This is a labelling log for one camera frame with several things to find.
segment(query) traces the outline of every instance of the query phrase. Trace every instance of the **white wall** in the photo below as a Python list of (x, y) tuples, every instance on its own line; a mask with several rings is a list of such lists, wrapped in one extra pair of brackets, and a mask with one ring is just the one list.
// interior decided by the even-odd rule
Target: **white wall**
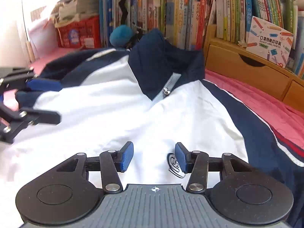
[(21, 0), (0, 0), (0, 67), (26, 67), (29, 57)]

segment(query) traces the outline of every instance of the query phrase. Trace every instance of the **drawer handle cutout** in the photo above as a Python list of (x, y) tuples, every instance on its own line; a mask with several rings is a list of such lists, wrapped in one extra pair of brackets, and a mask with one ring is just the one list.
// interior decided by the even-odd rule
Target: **drawer handle cutout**
[(250, 65), (250, 66), (253, 66), (253, 67), (264, 67), (265, 64), (262, 64), (256, 60), (253, 60), (247, 56), (244, 56), (244, 55), (241, 55), (239, 54), (240, 58), (244, 61), (244, 63)]

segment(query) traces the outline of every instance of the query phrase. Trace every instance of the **circular black pad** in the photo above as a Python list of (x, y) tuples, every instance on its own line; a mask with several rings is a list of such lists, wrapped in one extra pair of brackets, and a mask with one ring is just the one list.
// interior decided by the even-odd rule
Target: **circular black pad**
[(210, 201), (224, 217), (247, 225), (284, 219), (293, 205), (289, 188), (263, 173), (237, 172), (216, 184)]

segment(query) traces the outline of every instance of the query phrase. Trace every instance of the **green book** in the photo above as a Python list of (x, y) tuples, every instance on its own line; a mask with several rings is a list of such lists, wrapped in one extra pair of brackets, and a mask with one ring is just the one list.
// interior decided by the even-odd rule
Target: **green book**
[(161, 0), (161, 21), (160, 21), (160, 31), (165, 35), (165, 0)]
[(253, 1), (253, 8), (254, 8), (254, 16), (261, 18), (261, 12), (259, 8), (259, 2), (257, 0), (252, 0)]
[(278, 9), (277, 9), (277, 6), (276, 6), (276, 1), (275, 0), (270, 0), (270, 3), (271, 3), (272, 15), (274, 15), (273, 22), (274, 22), (275, 25), (280, 26), (279, 18), (278, 18), (279, 13), (278, 13)]
[(284, 29), (293, 33), (293, 2), (292, 0), (285, 1), (285, 16), (284, 16)]
[(240, 0), (235, 0), (235, 43), (240, 40)]

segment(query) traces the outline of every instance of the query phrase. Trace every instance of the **crosshair logo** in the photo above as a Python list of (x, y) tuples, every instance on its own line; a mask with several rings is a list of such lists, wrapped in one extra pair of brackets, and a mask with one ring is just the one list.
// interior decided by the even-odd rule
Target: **crosshair logo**
[(153, 187), (152, 189), (151, 189), (154, 193), (156, 193), (157, 191), (159, 191), (159, 190), (161, 190), (159, 187)]

